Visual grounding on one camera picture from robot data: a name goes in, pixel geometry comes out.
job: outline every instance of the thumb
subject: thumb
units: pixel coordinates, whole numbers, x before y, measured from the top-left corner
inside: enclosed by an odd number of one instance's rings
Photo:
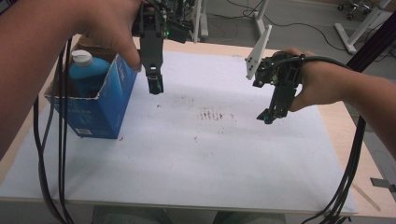
[[[293,102],[291,103],[290,109],[289,111],[291,112],[296,112],[298,110],[303,109],[304,107],[308,106],[309,104],[306,102],[305,98],[304,98],[304,90],[302,90],[300,92],[300,94],[298,94]]]
[[[140,55],[137,51],[136,45],[134,44],[134,40],[132,36],[129,38],[125,38],[125,41],[122,41],[117,48],[116,52],[120,54],[123,60],[136,72],[140,72],[142,70],[142,64],[140,62]]]

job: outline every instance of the human arm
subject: human arm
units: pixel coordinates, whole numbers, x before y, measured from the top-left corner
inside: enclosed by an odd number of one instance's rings
[[[297,49],[287,52],[302,53]],[[371,77],[323,62],[306,63],[302,74],[303,89],[293,100],[290,111],[344,101],[361,113],[396,160],[395,84],[382,77]]]
[[[0,160],[67,39],[84,34],[140,67],[131,37],[140,0],[20,0],[0,16]]]

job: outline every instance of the gray floor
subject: gray floor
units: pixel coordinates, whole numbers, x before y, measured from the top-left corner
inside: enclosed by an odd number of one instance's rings
[[[248,3],[250,7],[255,7],[260,1],[233,0],[233,2],[243,6]],[[340,22],[346,31],[352,34],[361,24],[361,21],[364,20],[364,16],[358,13],[355,20],[348,21],[346,20],[347,12],[340,12],[336,7],[336,5],[321,3],[275,0],[269,2],[265,15],[277,24],[298,22],[315,26],[326,35],[332,45],[342,49],[343,44],[333,25],[336,22]],[[209,14],[235,17],[241,16],[243,10],[244,8],[233,6],[225,0],[208,1]],[[266,24],[270,23],[268,19],[264,19],[264,22]],[[209,15],[208,28],[209,38],[203,40],[206,43],[253,47],[259,38],[259,33],[253,20],[247,18],[226,19]],[[366,34],[361,37],[361,40],[364,40],[365,37]],[[361,45],[362,42],[358,43],[356,47],[359,48]],[[286,49],[289,47],[309,49],[316,54],[333,57],[343,63],[346,63],[351,58],[351,55],[347,54],[345,50],[334,49],[328,45],[323,36],[313,28],[304,25],[274,26],[267,48]],[[365,72],[396,81],[394,71],[396,71],[396,59],[390,56],[379,63],[372,63]],[[350,111],[351,115],[355,116],[354,111],[352,109]],[[396,184],[396,161],[389,155],[374,133],[367,131],[364,141],[372,153],[381,174],[391,184]],[[93,212],[92,205],[71,204],[68,207],[76,223],[90,223]],[[167,209],[167,212],[175,224],[208,224],[211,223],[216,214],[215,211],[184,209]],[[305,218],[307,216],[287,215],[287,223],[301,223]],[[354,217],[352,221],[357,224],[396,223],[396,219],[368,217]],[[50,217],[50,213],[43,203],[0,203],[0,223],[56,222]]]

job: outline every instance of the white bottle cap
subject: white bottle cap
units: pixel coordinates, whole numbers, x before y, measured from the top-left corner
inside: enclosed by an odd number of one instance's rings
[[[92,55],[87,50],[75,50],[72,52],[72,56],[77,66],[86,67],[92,63]]]

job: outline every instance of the blue box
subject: blue box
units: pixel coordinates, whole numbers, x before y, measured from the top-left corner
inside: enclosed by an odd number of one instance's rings
[[[68,98],[68,125],[81,137],[117,139],[136,75],[117,55],[96,97]],[[50,88],[45,97],[50,102]],[[59,112],[59,96],[55,96],[54,107]]]

